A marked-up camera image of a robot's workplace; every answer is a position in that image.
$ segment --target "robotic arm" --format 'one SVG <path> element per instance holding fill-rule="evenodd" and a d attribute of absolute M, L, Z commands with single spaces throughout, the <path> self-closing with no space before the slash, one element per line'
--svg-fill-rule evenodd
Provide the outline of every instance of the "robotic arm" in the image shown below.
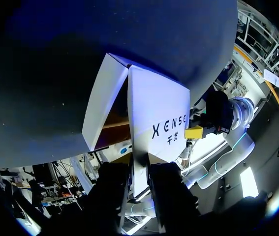
<path fill-rule="evenodd" d="M 201 178 L 199 176 L 195 178 L 193 175 L 197 172 L 193 171 L 186 176 L 186 179 L 193 179 L 194 182 L 197 179 L 197 183 L 202 189 L 209 187 L 246 159 L 255 147 L 254 141 L 246 132 L 254 117 L 253 102 L 248 98 L 234 97 L 229 100 L 229 104 L 233 110 L 233 119 L 230 130 L 226 129 L 229 132 L 225 132 L 223 136 L 232 150 L 222 155 Z"/>

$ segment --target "dark blue surface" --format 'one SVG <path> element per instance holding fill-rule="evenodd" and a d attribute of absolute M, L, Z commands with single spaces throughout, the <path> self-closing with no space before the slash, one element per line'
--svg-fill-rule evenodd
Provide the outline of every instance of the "dark blue surface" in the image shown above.
<path fill-rule="evenodd" d="M 0 39 L 0 165 L 88 151 L 81 129 L 106 52 L 180 81 L 194 104 L 230 59 L 236 25 L 235 0 L 24 1 Z"/>

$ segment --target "cardboard box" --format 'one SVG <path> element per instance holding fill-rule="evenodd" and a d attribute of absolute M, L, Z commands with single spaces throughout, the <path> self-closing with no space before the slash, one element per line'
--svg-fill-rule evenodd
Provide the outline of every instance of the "cardboard box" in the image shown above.
<path fill-rule="evenodd" d="M 189 90 L 131 60 L 106 54 L 96 77 L 82 134 L 91 151 L 132 139 L 134 156 L 166 162 L 186 146 Z"/>

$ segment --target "yellow block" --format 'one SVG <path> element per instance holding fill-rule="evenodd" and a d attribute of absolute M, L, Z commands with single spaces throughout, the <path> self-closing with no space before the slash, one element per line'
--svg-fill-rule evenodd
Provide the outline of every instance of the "yellow block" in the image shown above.
<path fill-rule="evenodd" d="M 197 125 L 195 127 L 186 129 L 184 132 L 186 139 L 201 139 L 203 137 L 203 127 Z"/>

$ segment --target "box flap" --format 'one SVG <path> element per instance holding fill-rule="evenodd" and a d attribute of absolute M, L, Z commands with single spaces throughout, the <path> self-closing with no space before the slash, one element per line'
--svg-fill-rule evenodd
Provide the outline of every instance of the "box flap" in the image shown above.
<path fill-rule="evenodd" d="M 186 147 L 189 90 L 138 67 L 128 72 L 128 116 L 134 157 L 145 153 L 174 161 Z"/>
<path fill-rule="evenodd" d="M 96 76 L 89 98 L 82 135 L 90 149 L 93 151 L 126 77 L 128 69 L 116 59 L 106 54 L 99 72 Z"/>

